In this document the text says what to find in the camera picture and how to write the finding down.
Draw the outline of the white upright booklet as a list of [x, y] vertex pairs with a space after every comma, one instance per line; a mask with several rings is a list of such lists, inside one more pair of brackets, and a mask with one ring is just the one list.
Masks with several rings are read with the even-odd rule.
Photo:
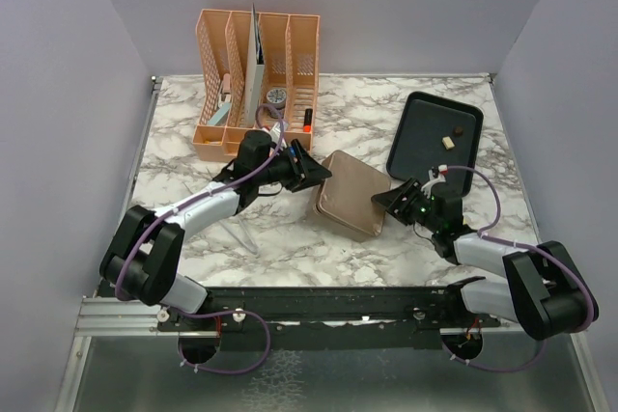
[[246, 127], [253, 127], [257, 119], [256, 113], [258, 106], [261, 104], [261, 91], [264, 72], [265, 59], [259, 24], [259, 14], [256, 12], [255, 5], [252, 5], [244, 85], [243, 116]]

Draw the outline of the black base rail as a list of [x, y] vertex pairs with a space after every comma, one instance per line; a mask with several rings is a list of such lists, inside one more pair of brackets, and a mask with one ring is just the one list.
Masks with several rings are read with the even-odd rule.
[[211, 287], [200, 315], [173, 311], [157, 330], [196, 348], [222, 351], [438, 349], [440, 333], [462, 334], [474, 321], [499, 321], [465, 308], [460, 285], [446, 287]]

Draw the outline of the black orange marker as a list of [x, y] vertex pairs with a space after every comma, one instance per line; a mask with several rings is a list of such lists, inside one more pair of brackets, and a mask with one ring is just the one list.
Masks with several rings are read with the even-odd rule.
[[313, 109], [307, 108], [304, 112], [303, 117], [303, 131], [305, 133], [310, 133], [313, 125]]

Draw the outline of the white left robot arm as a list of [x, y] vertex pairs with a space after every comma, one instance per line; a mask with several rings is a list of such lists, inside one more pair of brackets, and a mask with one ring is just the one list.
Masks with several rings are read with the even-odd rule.
[[286, 148], [262, 130], [248, 131], [236, 158], [202, 190], [158, 209], [129, 208], [99, 266], [99, 275], [121, 301], [138, 300], [180, 311], [188, 327], [207, 327], [213, 306], [205, 287], [178, 273], [184, 242], [209, 226], [243, 212], [260, 188], [278, 184], [290, 192], [332, 177], [298, 140]]

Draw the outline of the rose gold tin lid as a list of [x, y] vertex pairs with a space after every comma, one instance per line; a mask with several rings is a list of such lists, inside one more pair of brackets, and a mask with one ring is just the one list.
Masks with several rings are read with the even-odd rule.
[[356, 195], [368, 194], [372, 198], [391, 186], [388, 175], [344, 151], [334, 151], [323, 166], [331, 171], [332, 177], [316, 190], [322, 192], [320, 208], [340, 219], [354, 215], [351, 200]]

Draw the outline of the black plastic tray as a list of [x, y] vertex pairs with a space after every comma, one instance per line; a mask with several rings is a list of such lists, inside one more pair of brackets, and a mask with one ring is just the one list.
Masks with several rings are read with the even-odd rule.
[[[424, 92], [408, 95], [386, 161], [387, 174], [405, 181], [428, 180], [428, 171], [438, 165], [473, 168], [481, 139], [484, 114], [481, 109]], [[455, 127], [463, 135], [455, 137]], [[443, 137], [450, 137], [455, 148], [448, 151]]]

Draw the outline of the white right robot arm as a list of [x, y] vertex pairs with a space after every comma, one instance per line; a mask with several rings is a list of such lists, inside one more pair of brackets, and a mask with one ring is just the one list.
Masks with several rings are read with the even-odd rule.
[[598, 303], [561, 243], [528, 245], [477, 232], [464, 222], [462, 197], [442, 182], [427, 191], [410, 179], [374, 195], [372, 202], [406, 226], [429, 230], [443, 259], [504, 280], [475, 280], [447, 298], [443, 313], [451, 324], [465, 326], [488, 314], [515, 322], [542, 341], [582, 331], [597, 320]]

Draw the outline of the gold chocolate tin box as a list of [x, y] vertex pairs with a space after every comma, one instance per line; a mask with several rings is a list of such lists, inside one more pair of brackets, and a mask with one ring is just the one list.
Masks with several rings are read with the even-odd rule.
[[308, 216], [314, 223], [331, 233], [344, 236], [354, 241], [363, 242], [378, 237], [382, 232], [384, 212], [371, 200], [371, 195], [356, 195], [351, 200], [354, 215], [348, 214], [344, 219], [337, 218], [320, 208], [322, 192], [313, 193]]

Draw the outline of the peach plastic desk organizer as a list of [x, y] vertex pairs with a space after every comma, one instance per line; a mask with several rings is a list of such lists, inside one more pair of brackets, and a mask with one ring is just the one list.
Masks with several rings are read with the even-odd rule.
[[193, 146], [201, 160], [231, 160], [248, 130], [273, 129], [278, 117], [286, 141], [311, 150], [320, 25], [314, 14], [200, 12], [196, 39], [206, 96]]

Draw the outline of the small round patterned jar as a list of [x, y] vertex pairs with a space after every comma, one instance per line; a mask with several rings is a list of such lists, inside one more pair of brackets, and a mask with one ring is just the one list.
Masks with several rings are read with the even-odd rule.
[[269, 115], [277, 119], [285, 115], [288, 93], [284, 87], [273, 87], [267, 91], [266, 102], [267, 112]]

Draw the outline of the pink stapler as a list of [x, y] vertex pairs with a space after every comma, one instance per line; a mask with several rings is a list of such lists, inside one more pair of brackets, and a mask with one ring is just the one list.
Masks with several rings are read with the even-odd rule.
[[225, 73], [223, 75], [223, 78], [221, 80], [220, 83], [220, 88], [219, 88], [219, 100], [218, 100], [218, 104], [219, 106], [222, 106], [225, 103], [230, 103], [232, 100], [231, 97], [232, 91], [231, 91], [231, 74], [230, 73]]

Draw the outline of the cream square chocolate piece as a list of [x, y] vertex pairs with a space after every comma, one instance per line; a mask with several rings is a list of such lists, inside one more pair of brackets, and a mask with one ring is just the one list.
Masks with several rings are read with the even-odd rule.
[[448, 151], [452, 150], [453, 148], [455, 148], [455, 143], [453, 142], [453, 140], [446, 136], [442, 138], [442, 145], [444, 146], [444, 148], [446, 148]]

